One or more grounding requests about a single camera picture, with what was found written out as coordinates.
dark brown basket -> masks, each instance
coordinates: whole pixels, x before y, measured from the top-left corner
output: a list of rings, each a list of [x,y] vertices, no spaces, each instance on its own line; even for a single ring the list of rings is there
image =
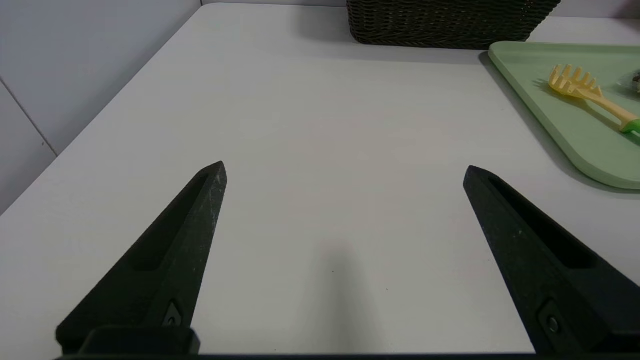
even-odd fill
[[[524,41],[560,0],[347,0],[363,44],[488,49]]]

tile grout line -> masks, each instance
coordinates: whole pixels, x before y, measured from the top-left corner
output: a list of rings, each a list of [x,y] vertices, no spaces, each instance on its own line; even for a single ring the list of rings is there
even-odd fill
[[[44,134],[40,131],[38,126],[36,126],[36,124],[33,122],[33,120],[31,119],[31,117],[29,116],[27,111],[24,109],[24,107],[22,106],[20,101],[18,101],[18,98],[16,98],[15,94],[11,91],[11,89],[9,89],[9,86],[7,86],[7,84],[4,82],[4,79],[2,78],[2,76],[0,76],[0,84],[2,84],[4,86],[4,88],[6,89],[6,91],[9,92],[9,95],[11,95],[11,97],[13,98],[13,101],[15,101],[16,104],[18,104],[18,106],[20,107],[20,110],[22,110],[22,112],[24,113],[24,116],[26,116],[27,119],[29,119],[29,122],[31,123],[31,125],[33,126],[34,129],[36,129],[36,131],[38,132],[38,134],[40,135],[42,140],[47,144],[49,149],[53,152],[53,154],[56,157],[58,157],[58,153],[53,149],[53,146],[51,146],[51,144],[49,143],[47,138],[44,136]]]

table surface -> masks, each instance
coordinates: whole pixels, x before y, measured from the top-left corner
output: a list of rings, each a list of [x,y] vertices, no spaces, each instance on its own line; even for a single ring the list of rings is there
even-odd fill
[[[549,18],[531,40],[639,31]],[[0,217],[0,357],[57,356],[55,326],[219,160],[201,352],[532,352],[469,165],[640,282],[640,194],[577,172],[486,53],[360,45],[343,8],[210,4]]]

yellow spatula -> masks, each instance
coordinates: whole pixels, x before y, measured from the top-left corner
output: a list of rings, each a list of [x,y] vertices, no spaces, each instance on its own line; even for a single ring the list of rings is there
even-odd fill
[[[551,76],[549,76],[549,87],[559,94],[589,100],[607,110],[620,119],[621,133],[626,134],[631,131],[640,133],[640,119],[637,115],[630,113],[604,97],[602,89],[596,85],[596,79],[591,78],[590,73],[587,72],[581,79],[582,68],[575,69],[573,74],[571,74],[571,69],[571,65],[565,66],[564,69],[562,65],[554,67]]]

light green tray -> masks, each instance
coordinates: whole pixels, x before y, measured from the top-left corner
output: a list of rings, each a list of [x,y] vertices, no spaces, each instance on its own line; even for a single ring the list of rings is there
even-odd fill
[[[607,98],[640,115],[640,94],[616,84],[640,69],[640,47],[497,42],[489,57],[575,167],[603,184],[640,190],[640,134],[619,133],[611,114],[547,85],[555,65],[582,66]]]

